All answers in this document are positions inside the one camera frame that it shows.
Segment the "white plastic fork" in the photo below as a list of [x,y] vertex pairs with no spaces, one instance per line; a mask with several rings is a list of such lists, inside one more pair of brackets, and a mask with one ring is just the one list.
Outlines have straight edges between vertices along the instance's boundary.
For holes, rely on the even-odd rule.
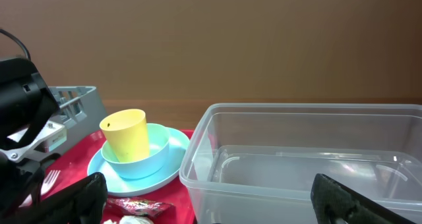
[[[43,181],[43,184],[42,184],[42,187],[41,187],[41,190],[40,190],[41,196],[47,194],[51,190],[53,185],[56,183],[60,173],[61,173],[60,170],[51,170],[48,173],[47,177]],[[20,208],[29,206],[31,203],[32,203],[32,195],[30,194],[26,197],[26,199],[20,205]]]

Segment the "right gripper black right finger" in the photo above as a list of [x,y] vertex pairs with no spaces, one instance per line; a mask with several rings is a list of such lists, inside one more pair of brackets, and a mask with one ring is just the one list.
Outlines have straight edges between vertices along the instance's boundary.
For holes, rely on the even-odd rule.
[[318,224],[415,224],[327,175],[315,175],[311,202]]

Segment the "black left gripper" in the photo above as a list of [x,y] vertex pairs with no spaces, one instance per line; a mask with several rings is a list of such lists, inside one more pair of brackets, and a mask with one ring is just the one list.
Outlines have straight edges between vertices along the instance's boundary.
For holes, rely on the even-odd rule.
[[[1,149],[29,146],[59,106],[33,62],[1,61]],[[19,166],[1,154],[1,213],[11,214],[27,196],[40,201],[44,170],[39,162]]]

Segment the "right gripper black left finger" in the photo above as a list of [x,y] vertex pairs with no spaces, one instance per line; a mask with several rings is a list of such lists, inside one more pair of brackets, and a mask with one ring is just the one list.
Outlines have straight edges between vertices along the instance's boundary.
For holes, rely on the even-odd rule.
[[22,211],[19,222],[100,223],[106,201],[106,179],[97,172]]

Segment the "yellow plastic cup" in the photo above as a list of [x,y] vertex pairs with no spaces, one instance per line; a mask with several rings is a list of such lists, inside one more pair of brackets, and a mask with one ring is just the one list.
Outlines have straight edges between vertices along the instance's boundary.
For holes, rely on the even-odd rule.
[[126,109],[108,115],[100,122],[111,149],[119,162],[139,161],[150,155],[146,113]]

